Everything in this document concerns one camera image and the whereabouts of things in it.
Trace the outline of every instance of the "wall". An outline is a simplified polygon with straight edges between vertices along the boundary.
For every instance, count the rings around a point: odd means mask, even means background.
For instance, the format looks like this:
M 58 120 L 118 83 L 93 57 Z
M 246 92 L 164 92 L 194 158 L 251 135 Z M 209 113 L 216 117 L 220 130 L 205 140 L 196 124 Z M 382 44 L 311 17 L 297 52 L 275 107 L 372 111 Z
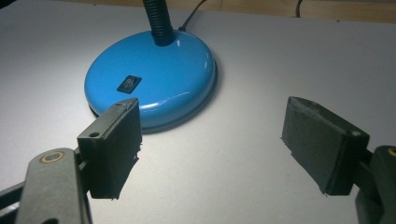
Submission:
M 142 0 L 61 0 L 142 7 Z M 199 0 L 167 0 L 169 7 L 195 8 Z M 396 0 L 207 0 L 201 9 L 337 21 L 396 23 Z

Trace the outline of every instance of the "table surface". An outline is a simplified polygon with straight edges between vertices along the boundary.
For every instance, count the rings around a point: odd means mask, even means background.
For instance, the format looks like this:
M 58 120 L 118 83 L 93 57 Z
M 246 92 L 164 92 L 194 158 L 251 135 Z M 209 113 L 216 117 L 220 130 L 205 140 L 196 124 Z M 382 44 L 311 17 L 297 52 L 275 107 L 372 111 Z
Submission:
M 188 10 L 170 10 L 177 28 Z M 94 223 L 357 223 L 356 187 L 326 197 L 280 140 L 289 96 L 395 145 L 396 25 L 199 11 L 219 85 L 189 122 L 143 136 L 120 199 L 92 200 Z M 0 10 L 0 189 L 41 152 L 77 147 L 95 117 L 93 60 L 147 31 L 143 8 L 19 0 Z

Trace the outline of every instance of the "flexible gooseneck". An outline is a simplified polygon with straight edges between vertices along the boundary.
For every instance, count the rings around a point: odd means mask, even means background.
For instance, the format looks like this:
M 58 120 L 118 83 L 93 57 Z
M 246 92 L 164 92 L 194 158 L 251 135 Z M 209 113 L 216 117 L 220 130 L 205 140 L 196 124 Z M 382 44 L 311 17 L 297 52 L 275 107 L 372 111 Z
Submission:
M 143 0 L 143 4 L 155 44 L 160 47 L 172 44 L 175 35 L 165 0 Z

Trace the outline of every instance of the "lamp base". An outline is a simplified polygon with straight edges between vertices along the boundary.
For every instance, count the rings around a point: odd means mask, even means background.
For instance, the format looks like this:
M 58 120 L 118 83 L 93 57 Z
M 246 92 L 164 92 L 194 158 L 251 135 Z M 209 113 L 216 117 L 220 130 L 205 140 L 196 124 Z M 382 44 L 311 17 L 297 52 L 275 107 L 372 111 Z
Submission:
M 175 41 L 155 45 L 149 31 L 106 49 L 85 77 L 85 95 L 101 115 L 116 102 L 137 97 L 144 133 L 172 128 L 197 113 L 213 95 L 218 78 L 207 45 L 174 31 Z

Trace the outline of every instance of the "black cable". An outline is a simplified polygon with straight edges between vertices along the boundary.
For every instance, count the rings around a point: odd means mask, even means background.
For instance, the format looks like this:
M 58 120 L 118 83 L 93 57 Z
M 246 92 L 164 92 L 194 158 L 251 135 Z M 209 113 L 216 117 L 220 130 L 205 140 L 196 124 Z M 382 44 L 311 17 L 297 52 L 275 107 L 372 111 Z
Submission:
M 297 7 L 296 7 L 296 17 L 297 18 L 301 18 L 300 17 L 300 6 L 301 6 L 302 2 L 303 2 L 303 0 L 299 0 L 298 3 L 297 3 Z
M 183 23 L 182 26 L 178 27 L 179 31 L 186 31 L 186 27 L 189 24 L 191 18 L 194 16 L 195 12 L 198 10 L 198 7 L 201 6 L 201 4 L 203 4 L 204 2 L 206 2 L 206 0 L 202 0 L 198 6 L 194 9 L 194 11 L 190 14 L 190 16 L 186 19 L 186 21 Z

